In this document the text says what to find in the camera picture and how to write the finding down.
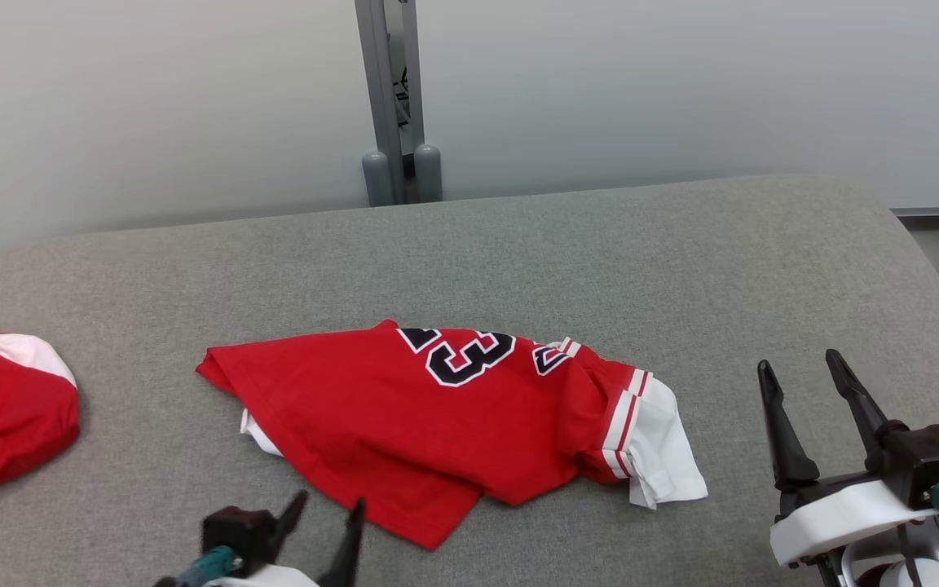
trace red stripe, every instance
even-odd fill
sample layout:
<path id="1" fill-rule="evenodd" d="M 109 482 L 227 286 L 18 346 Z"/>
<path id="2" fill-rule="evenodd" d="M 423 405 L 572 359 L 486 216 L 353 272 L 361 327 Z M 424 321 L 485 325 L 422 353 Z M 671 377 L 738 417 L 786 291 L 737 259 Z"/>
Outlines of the red stripe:
<path id="1" fill-rule="evenodd" d="M 629 410 L 625 413 L 625 427 L 622 428 L 622 439 L 618 442 L 618 450 L 625 450 L 625 439 L 629 438 L 629 427 L 633 423 L 633 408 L 637 406 L 637 397 L 629 400 Z"/>
<path id="2" fill-rule="evenodd" d="M 622 472 L 625 473 L 625 476 L 631 477 L 629 474 L 629 469 L 625 467 L 625 461 L 622 461 L 622 451 L 615 450 L 615 458 L 618 458 L 618 466 L 622 468 Z"/>
<path id="3" fill-rule="evenodd" d="M 640 393 L 637 394 L 637 397 L 644 397 L 644 390 L 647 389 L 647 380 L 651 378 L 651 372 L 644 372 L 644 380 L 640 382 Z"/>

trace cable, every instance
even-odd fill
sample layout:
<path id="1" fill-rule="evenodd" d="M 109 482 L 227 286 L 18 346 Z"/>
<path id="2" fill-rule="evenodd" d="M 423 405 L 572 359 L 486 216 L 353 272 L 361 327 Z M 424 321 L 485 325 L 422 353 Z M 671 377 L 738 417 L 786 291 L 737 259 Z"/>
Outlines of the cable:
<path id="1" fill-rule="evenodd" d="M 897 539 L 901 540 L 901 554 L 905 556 L 905 566 L 908 567 L 908 576 L 912 580 L 912 585 L 914 587 L 923 587 L 923 582 L 919 579 L 919 569 L 915 566 L 915 553 L 912 550 L 912 543 L 908 540 L 908 527 L 906 524 L 898 525 Z"/>
<path id="2" fill-rule="evenodd" d="M 835 569 L 831 568 L 831 560 L 828 560 L 828 557 L 817 563 L 817 572 L 821 573 L 821 583 L 824 583 L 824 587 L 839 587 L 839 577 L 835 576 Z"/>

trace gray table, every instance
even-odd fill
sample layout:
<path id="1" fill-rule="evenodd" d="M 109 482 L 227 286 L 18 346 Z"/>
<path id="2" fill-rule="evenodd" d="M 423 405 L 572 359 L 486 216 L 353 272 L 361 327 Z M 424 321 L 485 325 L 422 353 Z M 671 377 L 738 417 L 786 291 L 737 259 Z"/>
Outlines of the gray table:
<path id="1" fill-rule="evenodd" d="M 94 234 L 0 253 L 0 331 L 55 345 L 82 437 L 0 488 L 0 585 L 150 585 L 224 505 L 280 508 L 301 477 L 237 434 L 194 373 L 207 346 L 403 324 L 571 335 L 677 394 L 711 497 L 632 506 L 571 483 L 483 499 L 436 553 L 370 527 L 364 586 L 818 585 L 782 571 L 756 362 L 774 364 L 825 474 L 862 449 L 823 353 L 891 417 L 939 423 L 939 278 L 847 183 L 727 179 Z M 282 562 L 328 565 L 344 514 L 316 492 Z"/>

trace basketball jersey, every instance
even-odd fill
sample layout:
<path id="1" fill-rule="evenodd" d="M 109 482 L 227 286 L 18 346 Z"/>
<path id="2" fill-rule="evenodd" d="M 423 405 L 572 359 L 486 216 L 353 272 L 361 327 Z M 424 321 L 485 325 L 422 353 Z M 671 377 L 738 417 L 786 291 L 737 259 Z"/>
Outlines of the basketball jersey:
<path id="1" fill-rule="evenodd" d="M 0 484 L 77 438 L 78 390 L 67 365 L 41 338 L 0 333 Z"/>
<path id="2" fill-rule="evenodd" d="M 519 505 L 578 474 L 632 479 L 651 508 L 707 495 L 672 392 L 570 339 L 387 320 L 217 346 L 197 371 L 320 491 L 427 549 L 482 494 Z"/>

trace metal frame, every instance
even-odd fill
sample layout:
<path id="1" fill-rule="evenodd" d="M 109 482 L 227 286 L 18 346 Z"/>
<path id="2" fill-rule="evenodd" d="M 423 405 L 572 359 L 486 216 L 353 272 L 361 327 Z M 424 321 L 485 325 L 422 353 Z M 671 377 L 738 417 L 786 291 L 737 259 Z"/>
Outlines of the metal frame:
<path id="1" fill-rule="evenodd" d="M 378 153 L 369 153 L 362 160 L 366 171 L 365 183 L 368 184 L 368 200 L 372 205 L 407 204 L 383 0 L 354 0 L 354 8 L 361 34 L 364 73 L 368 78 L 368 102 L 372 105 L 372 120 L 376 129 L 376 149 L 379 149 Z M 386 189 L 387 181 L 381 173 L 387 167 L 390 189 Z"/>
<path id="2" fill-rule="evenodd" d="M 939 208 L 891 208 L 890 212 L 897 217 L 923 217 L 939 216 Z"/>
<path id="3" fill-rule="evenodd" d="M 412 148 L 425 143 L 422 123 L 422 77 L 418 69 L 418 19 L 415 0 L 401 0 L 403 34 L 405 34 L 405 67 L 408 68 L 408 110 L 411 115 Z"/>

